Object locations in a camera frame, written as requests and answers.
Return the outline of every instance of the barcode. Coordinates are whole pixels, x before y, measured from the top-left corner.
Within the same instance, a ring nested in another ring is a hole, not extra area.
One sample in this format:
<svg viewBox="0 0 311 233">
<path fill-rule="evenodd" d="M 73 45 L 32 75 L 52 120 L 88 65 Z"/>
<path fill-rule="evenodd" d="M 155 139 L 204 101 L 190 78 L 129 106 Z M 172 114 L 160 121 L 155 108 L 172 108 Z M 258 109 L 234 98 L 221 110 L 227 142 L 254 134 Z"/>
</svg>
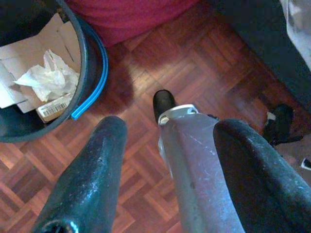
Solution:
<svg viewBox="0 0 311 233">
<path fill-rule="evenodd" d="M 59 105 L 56 105 L 54 107 L 47 109 L 46 111 L 43 111 L 43 115 L 44 115 L 44 117 L 48 117 L 54 113 L 57 113 L 60 110 L 65 109 L 65 108 L 67 108 L 67 105 L 65 103 L 61 103 Z"/>
</svg>

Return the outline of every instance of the crumpled white tissue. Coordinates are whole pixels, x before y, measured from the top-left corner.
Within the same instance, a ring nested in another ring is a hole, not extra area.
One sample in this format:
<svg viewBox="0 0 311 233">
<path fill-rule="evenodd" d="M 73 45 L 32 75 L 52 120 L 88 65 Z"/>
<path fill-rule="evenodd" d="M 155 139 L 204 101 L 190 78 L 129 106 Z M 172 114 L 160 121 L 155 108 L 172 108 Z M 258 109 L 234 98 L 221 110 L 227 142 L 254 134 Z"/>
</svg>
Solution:
<svg viewBox="0 0 311 233">
<path fill-rule="evenodd" d="M 55 100 L 76 90 L 79 73 L 70 68 L 63 59 L 48 50 L 43 56 L 44 67 L 31 67 L 15 83 L 31 86 L 41 101 Z"/>
</svg>

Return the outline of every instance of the red cushion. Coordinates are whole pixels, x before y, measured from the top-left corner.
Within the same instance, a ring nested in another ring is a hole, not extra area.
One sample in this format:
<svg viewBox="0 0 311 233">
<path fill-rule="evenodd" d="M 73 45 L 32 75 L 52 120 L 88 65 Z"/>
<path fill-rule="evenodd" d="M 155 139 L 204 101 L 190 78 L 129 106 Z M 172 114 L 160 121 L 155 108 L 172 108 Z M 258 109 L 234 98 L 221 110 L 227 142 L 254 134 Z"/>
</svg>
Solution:
<svg viewBox="0 0 311 233">
<path fill-rule="evenodd" d="M 109 47 L 176 17 L 198 0 L 67 0 Z"/>
</svg>

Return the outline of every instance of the trash bin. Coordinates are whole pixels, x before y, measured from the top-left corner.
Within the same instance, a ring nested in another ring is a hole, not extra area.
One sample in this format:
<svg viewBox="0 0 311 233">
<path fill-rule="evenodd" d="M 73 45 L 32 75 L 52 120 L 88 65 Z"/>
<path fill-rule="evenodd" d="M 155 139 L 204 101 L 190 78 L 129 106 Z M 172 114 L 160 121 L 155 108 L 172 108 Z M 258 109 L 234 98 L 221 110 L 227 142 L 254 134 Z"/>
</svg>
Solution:
<svg viewBox="0 0 311 233">
<path fill-rule="evenodd" d="M 96 100 L 105 85 L 108 75 L 105 48 L 93 29 L 75 16 L 63 0 L 1 1 L 0 47 L 38 34 L 55 13 L 70 20 L 79 41 L 81 68 L 75 94 L 63 114 L 48 123 L 43 123 L 35 110 L 24 114 L 16 105 L 0 109 L 0 142 L 32 140 L 55 129 L 68 118 L 76 120 Z"/>
</svg>

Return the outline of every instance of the wooden parquet floor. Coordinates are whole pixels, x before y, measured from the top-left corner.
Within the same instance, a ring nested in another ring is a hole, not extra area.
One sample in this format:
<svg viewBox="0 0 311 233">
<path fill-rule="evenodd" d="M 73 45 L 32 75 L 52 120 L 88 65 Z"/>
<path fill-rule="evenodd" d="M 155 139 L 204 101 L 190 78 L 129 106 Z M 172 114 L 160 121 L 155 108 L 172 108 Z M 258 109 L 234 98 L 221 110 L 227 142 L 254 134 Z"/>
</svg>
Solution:
<svg viewBox="0 0 311 233">
<path fill-rule="evenodd" d="M 2 232 L 29 232 L 58 177 L 107 115 L 129 129 L 113 231 L 181 232 L 173 182 L 157 149 L 152 97 L 159 89 L 203 113 L 244 119 L 260 133 L 268 109 L 286 103 L 295 109 L 293 134 L 311 129 L 310 115 L 205 1 L 108 52 L 108 84 L 80 119 L 35 141 L 0 144 Z"/>
</svg>

